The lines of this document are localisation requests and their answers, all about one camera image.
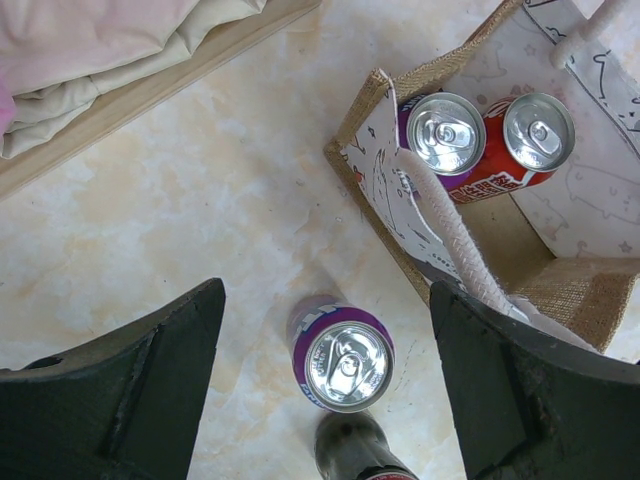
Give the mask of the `red cola can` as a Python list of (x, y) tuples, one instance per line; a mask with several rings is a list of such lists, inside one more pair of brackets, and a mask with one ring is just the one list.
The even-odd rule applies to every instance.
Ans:
[(485, 111), (483, 121), (483, 156), (460, 184), (448, 189), (458, 204), (538, 185), (554, 175), (575, 146), (571, 114), (546, 93), (502, 98)]

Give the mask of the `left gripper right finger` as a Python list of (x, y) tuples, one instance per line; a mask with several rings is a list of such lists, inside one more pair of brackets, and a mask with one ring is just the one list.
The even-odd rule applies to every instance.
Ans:
[(445, 281), (430, 312), (470, 479), (636, 479), (639, 367), (549, 336)]

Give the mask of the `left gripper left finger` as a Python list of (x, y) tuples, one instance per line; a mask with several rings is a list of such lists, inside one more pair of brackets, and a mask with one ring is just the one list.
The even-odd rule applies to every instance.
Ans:
[(5, 479), (183, 479), (225, 307), (218, 278), (90, 342), (1, 372)]

